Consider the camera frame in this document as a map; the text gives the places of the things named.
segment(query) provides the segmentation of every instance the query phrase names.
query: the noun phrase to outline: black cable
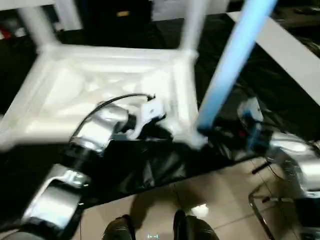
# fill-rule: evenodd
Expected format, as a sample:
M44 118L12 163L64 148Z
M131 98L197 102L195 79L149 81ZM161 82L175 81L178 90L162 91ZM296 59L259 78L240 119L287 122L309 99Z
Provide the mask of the black cable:
M154 99L154 96L151 96L149 94L145 94L145 93L130 93L130 94L126 94L126 95L122 95L122 96L117 96L114 97L108 101L105 101L103 103L101 103L100 105L98 105L95 109L93 109L78 125L78 127L75 129L75 131L73 132L72 136L69 139L69 143L72 140L72 138L75 136L75 134L79 131L79 129L83 126L83 124L87 121L88 118L90 118L93 114L95 114L96 112L98 112L100 109L104 108L105 106L121 100L121 99L125 99L125 98L129 98L129 97L139 97L139 96L143 96L143 97L147 97L147 100L150 101L151 99Z
M273 170L273 168L271 167L271 165L269 165L268 167L270 168L272 174L273 174L276 178L284 181L284 179L283 179L282 177L280 177L278 174L275 173L275 171Z

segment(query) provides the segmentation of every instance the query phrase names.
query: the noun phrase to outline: black surface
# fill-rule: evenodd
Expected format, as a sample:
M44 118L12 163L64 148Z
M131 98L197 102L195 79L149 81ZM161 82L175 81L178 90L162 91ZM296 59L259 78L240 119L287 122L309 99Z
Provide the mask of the black surface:
M128 43L130 47L176 48L181 26L181 19L147 24L145 32L150 36L144 38L143 34L132 34ZM198 49L200 55L195 66L199 102L232 27L233 21L226 15L211 15L205 22ZM59 37L64 43L88 44L88 36L82 31L60 33ZM5 58L1 58L4 68L0 68L2 113L9 107L35 59L32 48L27 47L24 51L0 41L0 54L6 53ZM319 138L319 106L260 47L254 48L238 84L242 87L232 90L220 117L237 118L239 103L253 94L281 117L288 131L306 139ZM60 162L62 147L62 144L17 146L10 152L0 154L0 225L11 223L21 214L52 164ZM86 206L107 203L229 164L208 148L195 152L182 144L172 145L169 142L112 142L105 159L97 165Z

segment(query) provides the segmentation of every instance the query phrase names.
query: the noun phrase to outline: person's foot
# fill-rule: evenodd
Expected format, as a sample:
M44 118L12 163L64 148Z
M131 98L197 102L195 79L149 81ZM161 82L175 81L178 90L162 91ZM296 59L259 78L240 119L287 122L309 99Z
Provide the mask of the person's foot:
M110 222L103 233L102 240L136 240L130 216L124 215Z

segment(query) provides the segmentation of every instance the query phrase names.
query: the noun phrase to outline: floor tile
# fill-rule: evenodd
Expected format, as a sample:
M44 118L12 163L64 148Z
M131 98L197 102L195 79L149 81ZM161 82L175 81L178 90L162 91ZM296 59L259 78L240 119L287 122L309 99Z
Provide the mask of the floor tile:
M8 236L9 234L12 234L16 232L17 230L12 230L12 231L5 231L0 233L0 239L3 239L4 237Z
M208 173L175 183L183 210L206 204L208 214L202 216L213 228L252 215L248 195L258 185L262 185L259 195L269 196L270 192L260 175L252 175L254 165L248 161L221 171ZM270 208L274 203L262 204L259 209Z
M72 240L81 240L81 224L79 224L78 229L72 237Z
M277 208L269 208L262 212L276 240L296 240L286 219ZM220 240L267 240L262 226L256 216L249 216L215 229Z
M171 239L174 215L180 208L172 185L95 206L84 213L81 240L100 240L107 225L124 214L131 216L137 239L147 239L148 234Z

